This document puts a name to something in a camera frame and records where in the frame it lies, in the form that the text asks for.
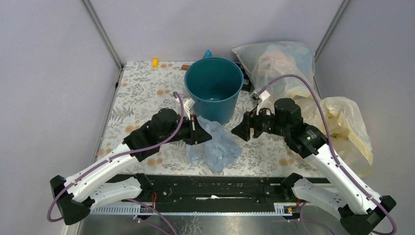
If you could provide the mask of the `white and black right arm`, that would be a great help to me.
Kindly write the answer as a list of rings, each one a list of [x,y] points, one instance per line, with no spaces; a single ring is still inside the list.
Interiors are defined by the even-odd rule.
[[[336,217],[351,235],[368,235],[396,205],[391,196],[381,196],[365,184],[341,158],[334,158],[327,137],[315,126],[303,121],[300,107],[290,98],[275,102],[274,113],[268,108],[246,112],[232,133],[245,141],[262,133],[284,138],[290,150],[317,168],[337,193],[314,185],[292,173],[281,183],[281,197],[307,201]]]

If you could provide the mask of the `light blue plastic trash bag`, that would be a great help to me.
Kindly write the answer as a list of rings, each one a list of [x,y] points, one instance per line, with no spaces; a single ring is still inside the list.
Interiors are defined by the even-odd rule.
[[[242,154],[242,148],[220,123],[201,116],[197,120],[212,139],[197,145],[187,145],[186,156],[192,165],[205,163],[214,172],[221,173],[225,167],[236,162]]]

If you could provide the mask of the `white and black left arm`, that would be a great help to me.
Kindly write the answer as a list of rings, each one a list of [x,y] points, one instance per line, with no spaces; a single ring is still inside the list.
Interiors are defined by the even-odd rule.
[[[116,201],[151,197],[152,186],[144,174],[118,183],[108,183],[126,167],[156,154],[165,143],[184,141],[196,145],[212,140],[195,115],[181,117],[163,108],[142,127],[134,130],[107,156],[67,178],[57,175],[50,180],[52,204],[57,206],[66,225],[75,224],[96,208]]]

